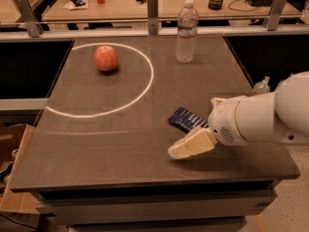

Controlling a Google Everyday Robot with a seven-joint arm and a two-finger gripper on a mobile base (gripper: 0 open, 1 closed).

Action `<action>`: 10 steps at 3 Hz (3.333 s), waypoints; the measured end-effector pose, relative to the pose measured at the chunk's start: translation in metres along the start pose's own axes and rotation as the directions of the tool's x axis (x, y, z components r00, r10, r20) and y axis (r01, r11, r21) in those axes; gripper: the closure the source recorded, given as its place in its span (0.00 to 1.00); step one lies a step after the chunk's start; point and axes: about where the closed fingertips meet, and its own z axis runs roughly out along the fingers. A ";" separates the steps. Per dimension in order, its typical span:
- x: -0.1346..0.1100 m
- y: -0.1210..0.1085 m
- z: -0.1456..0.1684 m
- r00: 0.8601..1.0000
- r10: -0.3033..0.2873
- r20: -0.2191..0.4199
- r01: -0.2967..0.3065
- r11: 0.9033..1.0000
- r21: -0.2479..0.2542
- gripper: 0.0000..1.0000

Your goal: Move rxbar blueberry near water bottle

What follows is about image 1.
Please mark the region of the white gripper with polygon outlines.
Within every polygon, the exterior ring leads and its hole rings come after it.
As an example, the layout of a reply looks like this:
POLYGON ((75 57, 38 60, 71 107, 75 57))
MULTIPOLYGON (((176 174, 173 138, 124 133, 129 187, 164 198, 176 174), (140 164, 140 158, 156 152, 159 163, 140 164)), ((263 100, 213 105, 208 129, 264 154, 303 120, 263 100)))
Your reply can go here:
POLYGON ((244 96, 212 98, 212 111, 208 117, 210 129, 196 127, 191 130, 168 149, 170 157, 181 160, 204 154, 215 147, 217 140, 225 146, 245 146, 247 141, 239 132, 236 117, 242 99, 244 96))

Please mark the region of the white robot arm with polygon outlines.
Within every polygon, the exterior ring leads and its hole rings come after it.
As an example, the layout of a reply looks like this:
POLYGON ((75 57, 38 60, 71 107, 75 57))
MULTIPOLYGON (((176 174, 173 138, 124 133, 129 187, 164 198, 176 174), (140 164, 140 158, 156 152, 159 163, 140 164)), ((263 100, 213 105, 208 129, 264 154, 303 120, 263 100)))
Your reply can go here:
POLYGON ((309 72, 300 72, 281 81, 275 91, 251 97, 211 99, 212 111, 204 120, 184 108, 169 123, 187 135, 169 149, 180 160, 225 146, 254 142, 306 145, 309 142, 309 72))

